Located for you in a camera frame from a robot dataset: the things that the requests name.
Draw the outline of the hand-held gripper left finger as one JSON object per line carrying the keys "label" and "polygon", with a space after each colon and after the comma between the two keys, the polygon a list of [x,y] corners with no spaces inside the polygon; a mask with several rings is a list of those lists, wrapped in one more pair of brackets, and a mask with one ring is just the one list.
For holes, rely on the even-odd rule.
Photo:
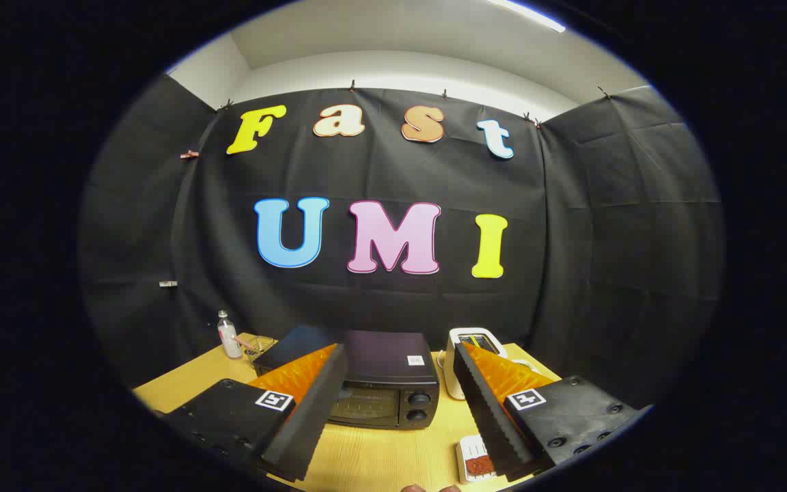
{"label": "hand-held gripper left finger", "polygon": [[308,472],[347,368],[346,349],[331,344],[249,383],[223,378],[161,418],[234,468],[296,482]]}

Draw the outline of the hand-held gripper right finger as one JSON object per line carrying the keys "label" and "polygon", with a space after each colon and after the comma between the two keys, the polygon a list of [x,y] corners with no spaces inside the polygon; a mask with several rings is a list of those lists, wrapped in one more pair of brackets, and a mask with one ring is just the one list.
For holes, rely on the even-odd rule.
{"label": "hand-held gripper right finger", "polygon": [[515,482],[582,461],[643,417],[585,377],[544,377],[461,342],[453,370],[497,474]]}

